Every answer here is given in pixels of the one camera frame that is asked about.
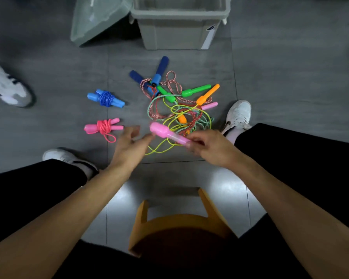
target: hand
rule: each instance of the hand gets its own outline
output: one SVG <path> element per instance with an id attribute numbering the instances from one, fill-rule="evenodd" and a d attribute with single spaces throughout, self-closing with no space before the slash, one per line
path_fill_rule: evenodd
<path id="1" fill-rule="evenodd" d="M 124 169 L 129 170 L 129 173 L 136 168 L 143 159 L 147 146 L 154 138 L 153 134 L 146 134 L 141 139 L 133 140 L 139 134 L 139 126 L 124 128 L 123 134 L 116 142 L 115 153 L 109 167 L 122 166 Z"/>
<path id="2" fill-rule="evenodd" d="M 185 147 L 210 164 L 228 168 L 243 155 L 217 130 L 194 131 L 186 137 L 192 141 Z"/>

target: gray tile floor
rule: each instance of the gray tile floor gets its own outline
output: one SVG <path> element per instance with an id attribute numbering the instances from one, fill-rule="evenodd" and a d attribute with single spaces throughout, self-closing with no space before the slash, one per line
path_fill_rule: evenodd
<path id="1" fill-rule="evenodd" d="M 213 96 L 219 106 L 209 112 L 216 127 L 238 97 L 251 102 L 252 125 L 349 142 L 349 0 L 233 0 L 228 24 L 208 51 L 147 51 L 142 40 L 75 47 L 69 40 L 74 2 L 0 0 L 0 64 L 37 96 L 30 109 L 0 101 L 0 172 L 39 162 L 59 146 L 105 167 L 115 145 L 86 135 L 83 126 L 119 117 L 147 132 L 148 100 L 128 73 L 151 76 L 163 55 L 185 89 L 221 85 Z M 97 88 L 112 91 L 126 107 L 89 101 L 86 94 Z M 83 238 L 127 251 L 144 199 L 152 206 L 149 218 L 205 215 L 195 194 L 200 186 L 238 236 L 264 214 L 238 177 L 177 147 L 145 157 Z"/>

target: forearm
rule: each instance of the forearm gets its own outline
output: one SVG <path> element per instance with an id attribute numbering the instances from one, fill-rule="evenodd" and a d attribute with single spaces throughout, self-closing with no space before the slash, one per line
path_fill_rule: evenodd
<path id="1" fill-rule="evenodd" d="M 230 167 L 313 278 L 349 278 L 349 228 L 242 154 Z"/>
<path id="2" fill-rule="evenodd" d="M 0 277 L 51 278 L 128 177 L 122 168 L 105 170 L 0 242 Z"/>

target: shoe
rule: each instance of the shoe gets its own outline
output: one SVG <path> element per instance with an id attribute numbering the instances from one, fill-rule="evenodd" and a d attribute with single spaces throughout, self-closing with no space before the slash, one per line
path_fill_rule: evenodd
<path id="1" fill-rule="evenodd" d="M 21 82 L 0 66 L 0 99 L 11 106 L 28 107 L 34 98 Z"/>
<path id="2" fill-rule="evenodd" d="M 47 150 L 43 154 L 43 161 L 46 161 L 48 159 L 57 159 L 59 161 L 63 161 L 65 163 L 77 166 L 87 176 L 88 180 L 93 178 L 98 174 L 98 169 L 97 167 L 93 164 L 90 163 L 89 161 L 83 160 L 83 159 L 78 159 L 74 154 L 62 150 L 62 149 L 51 149 Z"/>
<path id="3" fill-rule="evenodd" d="M 248 130 L 251 126 L 248 124 L 251 119 L 251 104 L 246 100 L 239 100 L 229 109 L 226 116 L 226 124 L 222 134 L 232 130 L 234 127 Z"/>

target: person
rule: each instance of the person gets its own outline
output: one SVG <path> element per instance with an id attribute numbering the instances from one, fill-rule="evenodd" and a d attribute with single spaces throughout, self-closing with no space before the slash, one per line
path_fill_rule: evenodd
<path id="1" fill-rule="evenodd" d="M 235 173 L 267 211 L 237 239 L 233 253 L 195 272 L 349 278 L 349 143 L 260 123 L 251 128 L 250 117 L 246 101 L 229 111 L 223 133 L 233 134 L 233 143 L 215 130 L 188 135 L 191 152 Z M 54 149 L 41 163 L 0 174 L 0 278 L 165 272 L 80 240 L 154 138 L 133 140 L 138 135 L 139 127 L 126 127 L 100 173 Z"/>
<path id="2" fill-rule="evenodd" d="M 0 99 L 11 106 L 23 108 L 31 107 L 35 102 L 31 92 L 18 79 L 6 73 L 1 66 Z"/>

